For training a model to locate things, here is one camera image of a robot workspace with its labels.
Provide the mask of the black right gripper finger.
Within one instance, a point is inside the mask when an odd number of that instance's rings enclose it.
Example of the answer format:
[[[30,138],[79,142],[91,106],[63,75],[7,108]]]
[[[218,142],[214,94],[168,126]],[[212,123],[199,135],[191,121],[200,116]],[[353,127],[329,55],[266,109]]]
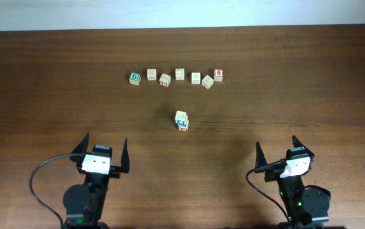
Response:
[[[315,157],[315,154],[310,151],[301,141],[295,136],[292,136],[293,148],[291,149],[292,156],[306,155],[310,159]]]
[[[266,166],[268,165],[265,154],[263,153],[263,150],[261,148],[261,145],[259,142],[256,143],[256,162],[255,162],[255,173],[261,173],[265,171]]]

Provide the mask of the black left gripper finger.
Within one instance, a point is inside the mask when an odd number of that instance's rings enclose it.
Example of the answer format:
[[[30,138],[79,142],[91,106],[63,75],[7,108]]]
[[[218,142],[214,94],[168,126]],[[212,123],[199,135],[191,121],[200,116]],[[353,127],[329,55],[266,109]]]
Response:
[[[82,141],[71,151],[70,160],[73,162],[82,162],[86,154],[90,133],[87,132]]]
[[[130,159],[128,155],[128,139],[126,138],[121,155],[121,172],[128,174],[129,170],[130,170]]]

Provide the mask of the green R wooden block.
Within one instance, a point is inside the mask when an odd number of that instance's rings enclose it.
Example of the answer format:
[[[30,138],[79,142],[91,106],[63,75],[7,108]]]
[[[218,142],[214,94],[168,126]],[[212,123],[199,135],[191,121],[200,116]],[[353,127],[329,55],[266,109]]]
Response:
[[[188,127],[178,127],[178,130],[180,132],[187,132],[188,131]]]

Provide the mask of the blue edged wooden block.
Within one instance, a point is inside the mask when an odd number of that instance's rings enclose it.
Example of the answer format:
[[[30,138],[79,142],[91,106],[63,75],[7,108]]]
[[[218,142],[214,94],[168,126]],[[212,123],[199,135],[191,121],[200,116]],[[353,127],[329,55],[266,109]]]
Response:
[[[189,125],[189,120],[186,120],[184,122],[181,122],[179,124],[179,127],[182,127],[182,128],[188,128],[188,125]]]

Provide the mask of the blue lettered wooden block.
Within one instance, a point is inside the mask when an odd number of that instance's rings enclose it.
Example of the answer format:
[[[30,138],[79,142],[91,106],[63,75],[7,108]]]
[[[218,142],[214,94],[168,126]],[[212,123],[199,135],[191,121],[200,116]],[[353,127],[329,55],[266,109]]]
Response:
[[[179,125],[181,122],[184,122],[188,119],[188,115],[184,111],[176,111],[176,115],[174,121],[176,125]]]

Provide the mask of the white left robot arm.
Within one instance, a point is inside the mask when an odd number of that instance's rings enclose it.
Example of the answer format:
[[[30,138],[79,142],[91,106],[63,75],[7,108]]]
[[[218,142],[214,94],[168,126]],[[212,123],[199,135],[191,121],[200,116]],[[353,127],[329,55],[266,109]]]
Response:
[[[63,228],[107,228],[107,224],[100,219],[109,180],[119,179],[122,173],[127,174],[130,170],[128,141],[123,144],[120,165],[114,166],[111,164],[112,147],[96,144],[88,152],[89,137],[86,134],[70,155],[70,160],[85,180],[64,193],[62,201],[66,214]]]

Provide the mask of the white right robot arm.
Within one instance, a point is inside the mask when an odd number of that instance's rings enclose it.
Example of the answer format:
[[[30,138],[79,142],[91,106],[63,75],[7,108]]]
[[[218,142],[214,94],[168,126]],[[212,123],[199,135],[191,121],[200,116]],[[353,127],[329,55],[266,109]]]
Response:
[[[302,177],[310,172],[315,154],[296,136],[292,136],[293,147],[286,151],[286,157],[268,163],[259,142],[256,143],[254,173],[263,173],[265,182],[276,181],[279,195],[284,203],[279,207],[286,222],[279,228],[323,228],[329,221],[328,210],[331,193],[320,186],[304,185]]]

